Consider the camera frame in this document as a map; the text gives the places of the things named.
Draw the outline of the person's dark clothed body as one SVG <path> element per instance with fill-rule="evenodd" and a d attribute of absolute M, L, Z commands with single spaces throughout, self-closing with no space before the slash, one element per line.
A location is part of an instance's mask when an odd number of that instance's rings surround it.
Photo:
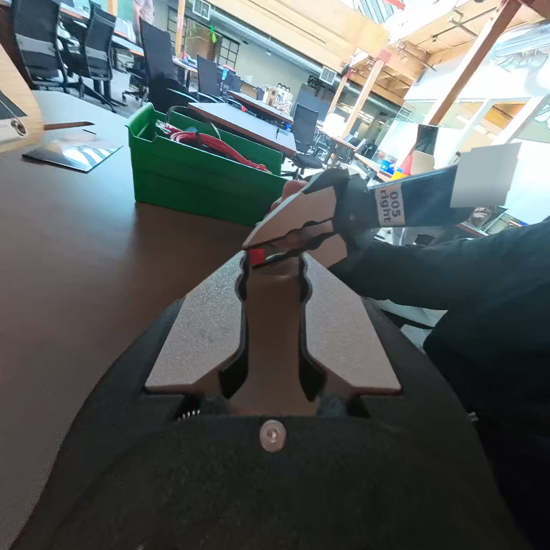
<path fill-rule="evenodd" d="M 534 549 L 549 549 L 549 279 L 442 281 L 426 350 L 467 412 Z"/>

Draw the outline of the black office chair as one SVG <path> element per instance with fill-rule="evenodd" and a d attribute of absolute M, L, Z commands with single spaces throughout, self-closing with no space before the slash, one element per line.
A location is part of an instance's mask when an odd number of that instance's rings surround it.
<path fill-rule="evenodd" d="M 69 81 L 58 46 L 57 1 L 12 1 L 11 26 L 26 76 L 35 89 L 59 88 Z"/>
<path fill-rule="evenodd" d="M 172 44 L 167 31 L 140 19 L 140 36 L 148 80 L 148 100 L 157 112 L 166 114 L 174 106 L 198 102 L 177 79 Z"/>
<path fill-rule="evenodd" d="M 214 61 L 197 55 L 198 92 L 200 102 L 223 103 L 221 87 L 217 80 L 217 65 Z"/>
<path fill-rule="evenodd" d="M 292 125 L 296 154 L 290 159 L 296 169 L 282 172 L 281 176 L 298 178 L 306 169 L 323 168 L 322 161 L 317 158 L 317 147 L 314 146 L 318 116 L 317 111 L 296 103 Z"/>
<path fill-rule="evenodd" d="M 116 113 L 110 95 L 110 83 L 113 78 L 111 46 L 115 30 L 116 16 L 104 11 L 100 4 L 89 1 L 90 11 L 86 25 L 86 34 L 82 45 L 82 56 L 93 81 L 93 91 L 105 105 Z"/>

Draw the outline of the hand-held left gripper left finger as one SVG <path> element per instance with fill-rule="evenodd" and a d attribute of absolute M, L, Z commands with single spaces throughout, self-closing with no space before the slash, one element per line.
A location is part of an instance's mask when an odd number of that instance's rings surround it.
<path fill-rule="evenodd" d="M 244 383 L 245 258 L 238 252 L 184 296 L 145 382 L 149 393 L 230 398 Z"/>

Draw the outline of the person's right forearm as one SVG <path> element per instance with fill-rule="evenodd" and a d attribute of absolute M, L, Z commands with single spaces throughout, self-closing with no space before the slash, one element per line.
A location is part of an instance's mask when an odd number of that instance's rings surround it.
<path fill-rule="evenodd" d="M 549 222 L 434 246 L 374 243 L 329 269 L 358 294 L 434 310 L 549 310 Z"/>

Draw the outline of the pale grey chair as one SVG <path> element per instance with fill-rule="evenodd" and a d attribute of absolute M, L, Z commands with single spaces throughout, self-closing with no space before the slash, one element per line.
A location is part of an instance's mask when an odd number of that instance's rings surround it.
<path fill-rule="evenodd" d="M 399 328 L 408 325 L 432 329 L 436 324 L 422 307 L 399 305 L 390 300 L 374 300 L 374 304 Z"/>

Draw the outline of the green plastic bin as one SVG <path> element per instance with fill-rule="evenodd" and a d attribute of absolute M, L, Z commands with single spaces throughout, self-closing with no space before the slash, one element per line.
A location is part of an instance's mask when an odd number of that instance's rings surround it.
<path fill-rule="evenodd" d="M 127 119 L 134 198 L 254 226 L 279 198 L 283 155 L 178 112 L 144 104 Z"/>

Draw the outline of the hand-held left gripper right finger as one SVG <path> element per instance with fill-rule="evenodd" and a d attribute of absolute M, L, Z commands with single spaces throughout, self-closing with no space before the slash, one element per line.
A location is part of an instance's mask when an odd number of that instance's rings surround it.
<path fill-rule="evenodd" d="M 299 261 L 299 382 L 306 399 L 398 395 L 402 386 L 366 306 L 309 254 Z"/>

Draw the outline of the grey top desk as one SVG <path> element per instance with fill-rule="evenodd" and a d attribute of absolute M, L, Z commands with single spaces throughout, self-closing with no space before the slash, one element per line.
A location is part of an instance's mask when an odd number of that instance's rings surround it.
<path fill-rule="evenodd" d="M 297 154 L 294 135 L 226 103 L 192 102 L 188 107 L 228 131 L 265 145 L 291 158 Z"/>

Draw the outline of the person's right hand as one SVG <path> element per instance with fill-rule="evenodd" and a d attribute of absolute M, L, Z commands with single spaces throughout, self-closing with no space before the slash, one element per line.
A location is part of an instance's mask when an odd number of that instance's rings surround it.
<path fill-rule="evenodd" d="M 279 205 L 284 202 L 288 197 L 293 196 L 301 192 L 302 188 L 309 183 L 308 180 L 287 180 L 283 187 L 282 196 L 280 196 L 274 203 L 272 203 L 269 213 L 273 212 Z M 306 237 L 303 237 L 301 231 L 295 231 L 289 233 L 285 238 L 276 241 L 274 247 L 281 251 L 288 251 L 296 249 L 306 241 Z"/>

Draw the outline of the black board book stand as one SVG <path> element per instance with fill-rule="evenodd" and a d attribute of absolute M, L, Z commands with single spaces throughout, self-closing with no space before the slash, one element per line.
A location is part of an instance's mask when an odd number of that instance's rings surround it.
<path fill-rule="evenodd" d="M 1 153 L 38 143 L 43 134 L 38 103 L 1 47 Z"/>

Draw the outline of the dark mouse pad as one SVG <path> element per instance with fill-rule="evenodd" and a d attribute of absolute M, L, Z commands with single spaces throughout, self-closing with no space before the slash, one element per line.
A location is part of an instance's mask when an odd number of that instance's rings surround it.
<path fill-rule="evenodd" d="M 65 137 L 46 140 L 22 154 L 26 161 L 89 173 L 123 146 L 97 137 Z"/>

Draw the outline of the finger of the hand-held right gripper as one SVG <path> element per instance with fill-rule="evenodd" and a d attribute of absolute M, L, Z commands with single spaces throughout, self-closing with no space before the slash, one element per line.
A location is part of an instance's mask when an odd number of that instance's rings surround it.
<path fill-rule="evenodd" d="M 312 176 L 301 190 L 282 200 L 255 226 L 242 249 L 258 249 L 283 239 L 292 231 L 332 219 L 348 182 L 346 169 L 327 169 Z"/>
<path fill-rule="evenodd" d="M 280 250 L 272 254 L 267 254 L 266 250 L 265 252 L 265 263 L 263 265 L 251 265 L 253 269 L 275 266 L 287 260 L 299 258 L 303 254 L 309 254 L 324 267 L 330 267 L 347 257 L 347 244 L 339 234 L 321 233 L 307 239 L 296 249 Z"/>

